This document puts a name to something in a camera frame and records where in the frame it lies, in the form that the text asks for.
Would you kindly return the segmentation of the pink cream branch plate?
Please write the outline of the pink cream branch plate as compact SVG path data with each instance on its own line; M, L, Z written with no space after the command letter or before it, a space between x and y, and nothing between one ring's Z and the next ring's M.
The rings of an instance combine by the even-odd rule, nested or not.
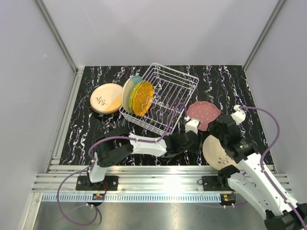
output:
M235 161L227 155L219 139L212 135L209 135L203 142L202 153L207 163L218 171L230 165L239 169Z

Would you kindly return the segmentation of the pink scalloped plate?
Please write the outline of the pink scalloped plate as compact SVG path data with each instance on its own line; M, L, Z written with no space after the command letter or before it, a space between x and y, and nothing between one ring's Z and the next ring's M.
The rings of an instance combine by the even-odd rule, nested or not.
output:
M214 104L207 101L197 101L191 104L187 110L187 115L190 118L200 121L198 126L200 131L207 131L208 124L214 121L220 114L220 110Z

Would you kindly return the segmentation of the white wire dish rack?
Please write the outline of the white wire dish rack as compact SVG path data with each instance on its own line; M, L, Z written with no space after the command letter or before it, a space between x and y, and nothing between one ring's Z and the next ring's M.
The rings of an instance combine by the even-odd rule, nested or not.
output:
M183 106L177 110L174 108L178 103L188 107L197 89L199 78L186 73L181 66L167 67L157 63L137 67L136 75L153 85L152 105L141 117L125 111L124 108L120 108L120 113L129 123L160 136L166 129L168 135L172 134L177 124L185 117Z

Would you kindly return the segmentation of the orange polka dot plate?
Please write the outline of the orange polka dot plate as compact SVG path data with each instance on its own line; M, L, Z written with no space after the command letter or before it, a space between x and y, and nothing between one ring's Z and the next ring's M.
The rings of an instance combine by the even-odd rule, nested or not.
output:
M143 116L149 110L153 96L154 89L148 81L142 82L135 91L132 98L131 108L136 116Z

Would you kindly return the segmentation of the green polka dot plate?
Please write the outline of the green polka dot plate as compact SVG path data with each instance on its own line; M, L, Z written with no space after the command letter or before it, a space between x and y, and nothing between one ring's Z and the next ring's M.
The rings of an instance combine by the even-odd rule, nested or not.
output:
M131 91L131 93L130 93L130 97L129 97L129 109L130 109L130 112L131 112L131 113L133 113L133 109L132 109L133 98L134 98L134 96L135 96L135 93L136 93L137 89L138 89L143 83L145 83L144 80L141 81L141 82L139 82L139 83L137 83L137 84L133 87L133 89L132 89L132 91Z

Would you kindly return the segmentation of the blue cream branch plate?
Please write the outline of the blue cream branch plate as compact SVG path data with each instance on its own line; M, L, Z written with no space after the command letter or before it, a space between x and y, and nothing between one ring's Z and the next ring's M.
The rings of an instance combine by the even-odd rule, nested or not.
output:
M131 113L132 110L129 107L129 100L130 100L130 94L133 90L133 88L136 86L137 83L142 82L143 79L136 75L130 77L124 84L123 86L123 91L122 91L122 107L125 111Z

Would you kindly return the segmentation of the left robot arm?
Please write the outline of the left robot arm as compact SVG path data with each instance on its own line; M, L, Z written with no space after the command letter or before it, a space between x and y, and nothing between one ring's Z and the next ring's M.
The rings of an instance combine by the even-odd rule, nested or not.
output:
M198 134L188 131L160 138L140 137L126 129L114 129L97 140L89 149L92 160L86 184L92 190L103 186L107 168L118 164L129 155L145 154L158 158L173 158L185 151L196 151Z

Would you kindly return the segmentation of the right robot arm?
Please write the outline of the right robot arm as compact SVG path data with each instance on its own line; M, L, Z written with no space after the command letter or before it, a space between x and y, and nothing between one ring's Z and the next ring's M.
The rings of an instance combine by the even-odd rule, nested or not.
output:
M231 115L221 115L208 124L209 136L202 152L218 171L219 188L239 192L269 230L305 230L307 205L284 189L251 140L241 136L237 125Z

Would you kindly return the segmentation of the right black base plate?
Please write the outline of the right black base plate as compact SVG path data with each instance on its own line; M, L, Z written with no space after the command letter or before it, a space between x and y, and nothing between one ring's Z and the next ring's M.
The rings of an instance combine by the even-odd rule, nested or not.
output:
M204 191L233 191L223 176L203 176L201 179Z

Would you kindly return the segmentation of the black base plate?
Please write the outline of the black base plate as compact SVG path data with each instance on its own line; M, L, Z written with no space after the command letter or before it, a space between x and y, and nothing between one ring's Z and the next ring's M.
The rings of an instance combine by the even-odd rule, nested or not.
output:
M204 191L233 191L223 176L203 176L201 179Z
M77 191L117 191L118 176L105 176L104 180L92 183L88 176L79 176L75 189Z

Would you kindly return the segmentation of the aluminium mounting rail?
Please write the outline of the aluminium mounting rail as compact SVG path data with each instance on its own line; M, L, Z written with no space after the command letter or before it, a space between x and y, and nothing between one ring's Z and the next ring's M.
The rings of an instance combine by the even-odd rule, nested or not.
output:
M32 192L56 192L67 178L62 192L73 192L84 166L51 165L35 178ZM124 193L196 193L202 190L202 176L216 176L210 166L112 166L107 176L118 176L118 190Z

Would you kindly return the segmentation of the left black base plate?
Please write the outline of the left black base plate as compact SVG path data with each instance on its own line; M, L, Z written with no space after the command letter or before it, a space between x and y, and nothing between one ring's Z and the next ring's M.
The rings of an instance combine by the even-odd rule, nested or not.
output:
M79 176L75 189L77 191L117 191L118 176L105 176L104 180L92 183L88 176Z

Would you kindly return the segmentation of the left aluminium frame post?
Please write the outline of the left aluminium frame post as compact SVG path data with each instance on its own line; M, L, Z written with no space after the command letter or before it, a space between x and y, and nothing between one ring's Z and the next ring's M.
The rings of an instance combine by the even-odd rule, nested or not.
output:
M67 46L65 45L46 5L44 4L43 0L34 0L34 3L38 7L38 10L42 14L42 17L44 18L50 32L52 33L56 43L58 44L62 54L64 55L70 69L72 72L76 75L78 73L79 67L75 64L70 52L67 49Z

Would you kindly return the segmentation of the aluminium frame post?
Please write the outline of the aluminium frame post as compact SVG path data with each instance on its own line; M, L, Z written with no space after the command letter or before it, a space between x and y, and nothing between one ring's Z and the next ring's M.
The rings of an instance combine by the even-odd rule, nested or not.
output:
M70 69L72 72L76 75L78 73L79 67L75 64L70 52L67 49L67 46L65 45L46 5L44 4L43 0L34 0L34 3L38 7L38 10L42 14L42 17L44 18L50 32L52 33L56 43L58 44L62 54L64 55Z
M243 65L243 70L247 71L251 62L253 61L254 57L256 56L257 52L259 51L262 43L264 42L266 36L268 35L269 31L271 30L274 22L276 21L277 17L279 16L280 12L282 11L283 7L287 3L287 0L278 0L274 9L272 10L268 20L265 23L255 45L253 46L245 64Z

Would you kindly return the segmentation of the right aluminium frame post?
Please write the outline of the right aluminium frame post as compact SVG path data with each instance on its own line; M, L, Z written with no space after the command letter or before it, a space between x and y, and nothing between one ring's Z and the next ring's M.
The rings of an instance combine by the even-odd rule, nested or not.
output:
M264 42L266 36L268 35L269 31L271 30L274 22L276 21L277 17L279 16L280 12L282 11L283 7L287 3L287 0L278 0L274 9L272 10L268 20L265 23L255 45L253 46L245 64L243 65L243 70L247 71L251 62L253 61L254 57L256 56L257 52L259 51L262 43Z

